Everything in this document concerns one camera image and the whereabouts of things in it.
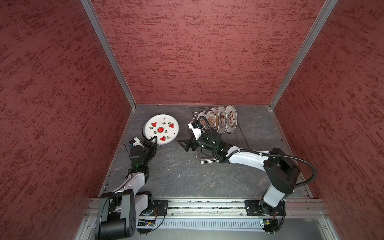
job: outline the gray marble surface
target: gray marble surface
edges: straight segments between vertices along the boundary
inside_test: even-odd
[[[154,115],[169,114],[179,123],[177,139],[188,139],[187,124],[191,121],[188,105],[138,105],[130,122],[124,143],[134,137],[141,141],[142,127]],[[238,122],[249,147],[254,150],[286,149],[267,107],[236,106]],[[201,164],[197,151],[185,152],[175,141],[159,145],[149,163],[149,180],[140,189],[150,190],[154,197],[261,197],[270,181],[265,172],[240,164]],[[119,151],[106,192],[113,191],[127,175],[131,162],[124,146]],[[307,196],[304,187],[290,197]]]

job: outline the textured red wall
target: textured red wall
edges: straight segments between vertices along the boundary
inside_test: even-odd
[[[275,108],[345,240],[384,237],[383,12],[383,1],[339,0]]]
[[[0,239],[73,239],[130,112],[79,0],[0,3]]]
[[[324,0],[92,2],[137,103],[268,105]]]

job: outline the white plate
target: white plate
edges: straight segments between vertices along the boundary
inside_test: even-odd
[[[157,136],[157,144],[164,145],[172,142],[179,134],[179,124],[176,119],[167,114],[152,117],[143,127],[143,135],[147,139]]]
[[[205,117],[205,112],[199,112],[199,114],[197,115],[197,121],[199,120],[200,116],[204,116]],[[203,119],[199,123],[202,123],[204,128],[207,127],[207,124],[206,124],[206,122]]]
[[[215,113],[215,117],[216,117],[215,130],[218,131],[218,129],[219,129],[219,127],[220,127],[220,124],[218,123],[218,121],[219,121],[219,117],[218,117],[218,111],[217,111],[217,108],[212,107],[212,108],[211,108],[211,111],[213,111],[213,112]]]
[[[225,108],[225,112],[227,113],[227,129],[225,130],[227,133],[233,133],[237,126],[237,113],[236,109],[232,105],[228,105]]]
[[[223,135],[225,133],[225,130],[227,129],[227,113],[225,112],[225,108],[223,106],[220,106],[217,108],[218,111],[218,117],[219,117],[219,130],[218,133]]]
[[[211,126],[211,128],[215,128],[215,126],[216,126],[216,116],[215,116],[215,113],[212,110],[209,110],[205,114],[205,118],[208,120],[209,126]]]

